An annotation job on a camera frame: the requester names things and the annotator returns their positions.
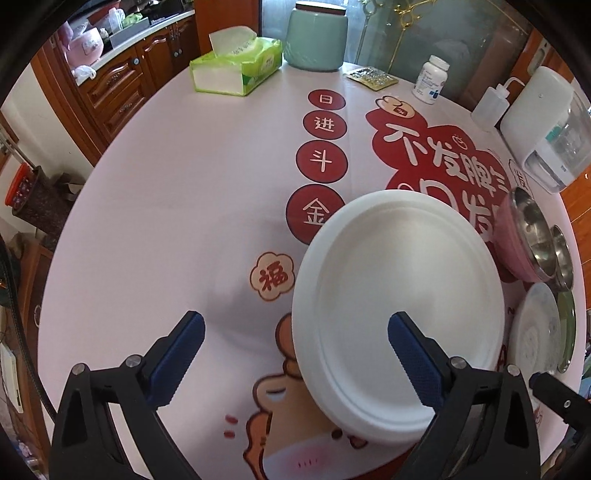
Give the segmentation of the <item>pink printed tablecloth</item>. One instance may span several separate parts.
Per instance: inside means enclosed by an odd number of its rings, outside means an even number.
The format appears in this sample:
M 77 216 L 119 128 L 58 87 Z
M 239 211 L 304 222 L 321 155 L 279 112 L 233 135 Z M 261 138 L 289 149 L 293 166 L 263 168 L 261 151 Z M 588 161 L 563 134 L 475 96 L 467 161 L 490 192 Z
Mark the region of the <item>pink printed tablecloth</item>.
M 179 74 L 107 149 L 49 271 L 38 369 L 58 402 L 72 367 L 142 354 L 190 310 L 205 340 L 159 415 L 204 479 L 389 479 L 403 449 L 322 418 L 276 338 L 308 241 L 332 212 L 388 187 L 436 195 L 483 238 L 513 186 L 574 239 L 562 199 L 521 173 L 499 134 L 407 81 L 380 92 L 283 66 L 245 97 Z

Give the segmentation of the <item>white pill bottle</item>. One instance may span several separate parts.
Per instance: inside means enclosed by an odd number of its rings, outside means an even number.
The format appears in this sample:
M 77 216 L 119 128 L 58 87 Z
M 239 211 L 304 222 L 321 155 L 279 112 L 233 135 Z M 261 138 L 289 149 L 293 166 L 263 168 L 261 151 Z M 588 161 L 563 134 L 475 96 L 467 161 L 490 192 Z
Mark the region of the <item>white pill bottle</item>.
M 424 103 L 433 105 L 441 95 L 448 79 L 450 65 L 440 57 L 431 55 L 422 66 L 413 94 Z

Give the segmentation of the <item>large white plate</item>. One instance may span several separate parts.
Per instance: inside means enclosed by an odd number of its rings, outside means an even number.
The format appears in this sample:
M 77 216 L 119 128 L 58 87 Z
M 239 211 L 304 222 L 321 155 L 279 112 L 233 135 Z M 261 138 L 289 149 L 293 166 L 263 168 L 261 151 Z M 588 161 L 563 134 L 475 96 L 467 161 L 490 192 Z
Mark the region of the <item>large white plate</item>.
M 312 239 L 291 319 L 318 408 L 348 433 L 398 444 L 417 441 L 444 401 L 443 377 L 419 338 L 494 369 L 504 295 L 468 220 L 428 195 L 384 190 L 346 204 Z

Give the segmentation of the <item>green plate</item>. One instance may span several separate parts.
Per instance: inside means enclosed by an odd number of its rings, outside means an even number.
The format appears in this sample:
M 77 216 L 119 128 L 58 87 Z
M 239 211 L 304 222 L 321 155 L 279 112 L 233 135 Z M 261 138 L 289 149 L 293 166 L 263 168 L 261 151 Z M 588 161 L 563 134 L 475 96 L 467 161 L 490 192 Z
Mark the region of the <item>green plate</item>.
M 563 374 L 570 367 L 576 343 L 575 301 L 571 291 L 557 294 L 557 307 L 561 327 L 561 355 L 557 371 Z

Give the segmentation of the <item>wooden kitchen cabinet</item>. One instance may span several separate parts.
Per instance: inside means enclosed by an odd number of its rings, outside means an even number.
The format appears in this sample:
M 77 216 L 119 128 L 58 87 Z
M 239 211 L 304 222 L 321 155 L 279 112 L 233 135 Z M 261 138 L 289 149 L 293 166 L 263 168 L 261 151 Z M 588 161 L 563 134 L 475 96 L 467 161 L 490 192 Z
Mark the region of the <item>wooden kitchen cabinet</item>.
M 157 23 L 108 52 L 96 76 L 78 84 L 52 35 L 32 60 L 37 81 L 75 145 L 91 165 L 129 120 L 199 53 L 190 10 Z

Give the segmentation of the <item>small steel bowl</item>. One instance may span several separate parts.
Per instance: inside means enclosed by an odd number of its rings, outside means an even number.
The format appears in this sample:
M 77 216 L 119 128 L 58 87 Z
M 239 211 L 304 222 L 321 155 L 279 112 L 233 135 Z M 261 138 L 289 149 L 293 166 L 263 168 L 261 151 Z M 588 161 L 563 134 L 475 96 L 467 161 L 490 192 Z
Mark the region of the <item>small steel bowl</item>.
M 556 273 L 552 289 L 556 292 L 569 291 L 573 288 L 573 261 L 567 241 L 562 230 L 554 225 L 551 228 L 552 240 L 556 256 Z

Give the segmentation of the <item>pink rice cooker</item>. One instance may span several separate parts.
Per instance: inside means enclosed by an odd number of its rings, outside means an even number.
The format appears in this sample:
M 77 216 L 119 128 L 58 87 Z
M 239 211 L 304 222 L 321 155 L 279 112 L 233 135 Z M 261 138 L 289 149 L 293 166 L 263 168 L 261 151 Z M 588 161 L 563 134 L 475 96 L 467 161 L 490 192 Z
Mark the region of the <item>pink rice cooker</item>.
M 91 66 L 101 57 L 103 48 L 99 30 L 92 28 L 73 38 L 66 47 L 65 55 L 72 68 Z

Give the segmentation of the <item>green tissue pack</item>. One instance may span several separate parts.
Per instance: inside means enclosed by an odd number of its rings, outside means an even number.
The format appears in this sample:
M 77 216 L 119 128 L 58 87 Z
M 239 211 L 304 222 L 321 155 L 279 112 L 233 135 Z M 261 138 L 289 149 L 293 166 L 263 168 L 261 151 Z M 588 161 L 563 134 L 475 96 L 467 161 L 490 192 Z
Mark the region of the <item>green tissue pack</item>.
M 209 34 L 211 52 L 189 64 L 197 92 L 245 97 L 283 64 L 283 43 L 246 26 Z

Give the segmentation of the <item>clear squeeze bottle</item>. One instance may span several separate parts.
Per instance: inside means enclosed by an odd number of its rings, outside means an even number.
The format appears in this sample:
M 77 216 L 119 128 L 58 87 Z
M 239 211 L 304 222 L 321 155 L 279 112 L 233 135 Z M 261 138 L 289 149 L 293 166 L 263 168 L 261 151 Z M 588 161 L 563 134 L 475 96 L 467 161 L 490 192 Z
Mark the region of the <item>clear squeeze bottle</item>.
M 491 132 L 509 109 L 509 87 L 512 83 L 517 83 L 521 87 L 525 86 L 525 83 L 519 78 L 510 77 L 503 84 L 499 83 L 496 87 L 488 87 L 483 94 L 471 114 L 474 123 L 481 130 Z

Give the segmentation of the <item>blue patterned white plate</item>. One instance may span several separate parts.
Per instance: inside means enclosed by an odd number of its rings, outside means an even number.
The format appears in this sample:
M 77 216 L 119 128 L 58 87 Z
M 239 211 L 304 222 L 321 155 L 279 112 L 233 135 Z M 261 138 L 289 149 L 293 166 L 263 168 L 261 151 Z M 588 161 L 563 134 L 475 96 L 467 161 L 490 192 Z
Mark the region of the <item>blue patterned white plate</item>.
M 534 284 L 515 314 L 507 361 L 526 381 L 534 373 L 557 372 L 561 357 L 561 326 L 556 300 L 544 283 Z

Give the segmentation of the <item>teal ceramic jar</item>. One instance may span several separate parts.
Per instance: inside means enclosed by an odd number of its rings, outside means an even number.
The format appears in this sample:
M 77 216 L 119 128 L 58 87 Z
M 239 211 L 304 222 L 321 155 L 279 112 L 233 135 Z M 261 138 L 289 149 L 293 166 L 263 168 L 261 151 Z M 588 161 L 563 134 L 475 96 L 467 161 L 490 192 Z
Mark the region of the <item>teal ceramic jar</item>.
M 334 72 L 345 60 L 349 18 L 346 8 L 297 1 L 290 12 L 283 56 L 290 66 L 311 72 Z

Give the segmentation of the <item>pink steel bowl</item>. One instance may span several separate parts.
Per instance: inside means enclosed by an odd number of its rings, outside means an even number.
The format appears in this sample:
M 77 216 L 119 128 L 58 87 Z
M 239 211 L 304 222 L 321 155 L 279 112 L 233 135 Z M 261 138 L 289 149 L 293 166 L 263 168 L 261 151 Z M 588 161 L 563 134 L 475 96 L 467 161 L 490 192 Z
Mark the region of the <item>pink steel bowl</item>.
M 550 226 L 525 189 L 515 187 L 501 202 L 493 242 L 497 257 L 517 279 L 538 283 L 555 276 L 557 260 Z

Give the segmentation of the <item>white countertop sterilizer box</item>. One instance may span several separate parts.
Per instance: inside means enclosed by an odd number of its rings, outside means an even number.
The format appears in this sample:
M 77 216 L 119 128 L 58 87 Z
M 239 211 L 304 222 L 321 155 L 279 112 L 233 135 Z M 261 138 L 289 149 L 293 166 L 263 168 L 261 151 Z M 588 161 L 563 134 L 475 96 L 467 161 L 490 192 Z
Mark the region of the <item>white countertop sterilizer box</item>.
M 571 83 L 539 67 L 504 115 L 502 137 L 519 167 L 550 193 L 590 165 L 590 114 Z

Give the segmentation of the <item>patterned coaster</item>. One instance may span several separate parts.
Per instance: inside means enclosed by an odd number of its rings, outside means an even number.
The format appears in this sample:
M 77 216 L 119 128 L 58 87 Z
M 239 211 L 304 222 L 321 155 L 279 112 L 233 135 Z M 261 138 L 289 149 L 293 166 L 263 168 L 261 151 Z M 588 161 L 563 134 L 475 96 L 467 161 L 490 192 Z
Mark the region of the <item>patterned coaster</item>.
M 360 67 L 345 74 L 346 78 L 359 83 L 375 92 L 397 85 L 398 79 L 393 75 L 372 66 Z

